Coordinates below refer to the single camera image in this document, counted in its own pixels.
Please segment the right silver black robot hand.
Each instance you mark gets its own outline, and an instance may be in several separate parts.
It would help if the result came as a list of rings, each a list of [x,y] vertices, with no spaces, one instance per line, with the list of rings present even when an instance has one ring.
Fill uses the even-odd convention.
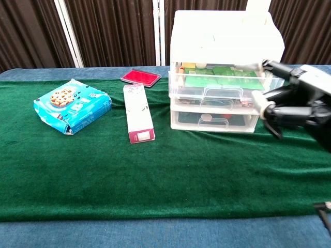
[[[235,65],[236,69],[267,71],[284,79],[283,85],[266,93],[252,92],[254,108],[264,127],[281,139],[281,128],[304,128],[324,149],[330,151],[330,75],[309,65],[291,68],[265,59]]]

